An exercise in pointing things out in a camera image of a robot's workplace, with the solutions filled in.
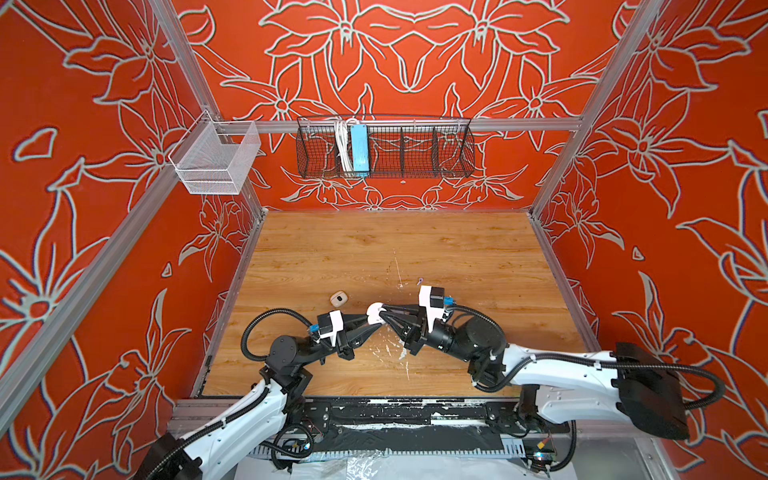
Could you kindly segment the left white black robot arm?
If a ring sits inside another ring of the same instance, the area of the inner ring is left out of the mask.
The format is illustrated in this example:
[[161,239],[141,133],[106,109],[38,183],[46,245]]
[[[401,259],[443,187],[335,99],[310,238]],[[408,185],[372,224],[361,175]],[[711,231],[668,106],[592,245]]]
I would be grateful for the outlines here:
[[[287,315],[307,328],[306,337],[282,335],[269,352],[248,349],[255,327],[275,315]],[[276,308],[258,315],[241,337],[243,355],[262,362],[261,380],[248,394],[204,426],[180,438],[170,433],[156,440],[134,474],[136,479],[220,479],[258,446],[285,469],[314,451],[315,437],[297,406],[312,379],[306,367],[336,354],[354,358],[382,325],[378,314],[347,315],[338,310],[318,317],[315,324],[298,312]]]

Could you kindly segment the light blue power strip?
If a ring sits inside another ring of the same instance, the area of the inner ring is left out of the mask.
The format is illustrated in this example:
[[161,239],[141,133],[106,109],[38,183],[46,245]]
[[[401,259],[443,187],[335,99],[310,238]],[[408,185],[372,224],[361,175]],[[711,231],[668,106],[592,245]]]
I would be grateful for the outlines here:
[[350,126],[353,170],[365,177],[370,172],[368,128],[364,124],[352,124]]

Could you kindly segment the white round charging case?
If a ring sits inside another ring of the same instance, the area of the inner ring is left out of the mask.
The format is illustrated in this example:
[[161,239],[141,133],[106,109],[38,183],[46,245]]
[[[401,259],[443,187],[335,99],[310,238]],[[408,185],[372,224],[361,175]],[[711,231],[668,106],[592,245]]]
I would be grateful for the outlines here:
[[382,302],[375,302],[369,305],[366,311],[368,324],[369,325],[385,324],[385,320],[381,316],[383,312],[384,312],[384,304]]

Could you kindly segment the clear plastic wall bin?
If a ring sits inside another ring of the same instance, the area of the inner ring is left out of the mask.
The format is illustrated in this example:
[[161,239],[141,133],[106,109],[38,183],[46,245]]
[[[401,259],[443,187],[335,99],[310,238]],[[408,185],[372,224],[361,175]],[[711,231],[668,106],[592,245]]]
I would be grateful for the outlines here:
[[261,149],[261,137],[254,122],[235,133],[238,142],[221,132],[223,122],[204,112],[169,154],[174,171],[193,195],[237,195],[247,180]]

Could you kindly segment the cream earbud charging case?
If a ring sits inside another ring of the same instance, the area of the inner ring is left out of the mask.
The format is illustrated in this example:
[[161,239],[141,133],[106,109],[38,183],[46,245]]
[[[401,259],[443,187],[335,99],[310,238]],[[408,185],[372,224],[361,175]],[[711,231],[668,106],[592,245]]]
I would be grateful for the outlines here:
[[335,308],[344,306],[349,301],[349,296],[345,291],[337,291],[330,296],[330,303]]

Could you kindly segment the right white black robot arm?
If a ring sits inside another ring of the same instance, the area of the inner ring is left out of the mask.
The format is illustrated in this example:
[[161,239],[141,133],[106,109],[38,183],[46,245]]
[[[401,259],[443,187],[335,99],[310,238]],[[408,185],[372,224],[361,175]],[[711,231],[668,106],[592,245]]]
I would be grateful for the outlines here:
[[520,387],[518,414],[525,419],[622,422],[658,438],[687,440],[687,413],[718,402],[726,391],[712,372],[658,361],[632,343],[586,353],[511,344],[497,322],[461,305],[375,303],[367,316],[388,325],[411,354],[428,346],[466,362],[481,392]]

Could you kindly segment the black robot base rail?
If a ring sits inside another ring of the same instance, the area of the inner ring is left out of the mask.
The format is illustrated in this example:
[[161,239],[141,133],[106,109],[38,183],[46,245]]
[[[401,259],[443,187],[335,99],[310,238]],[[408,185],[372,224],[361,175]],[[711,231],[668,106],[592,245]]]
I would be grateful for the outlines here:
[[559,461],[572,438],[569,423],[525,417],[513,398],[311,397],[292,407],[288,425],[277,444],[308,451],[308,461],[395,455]]

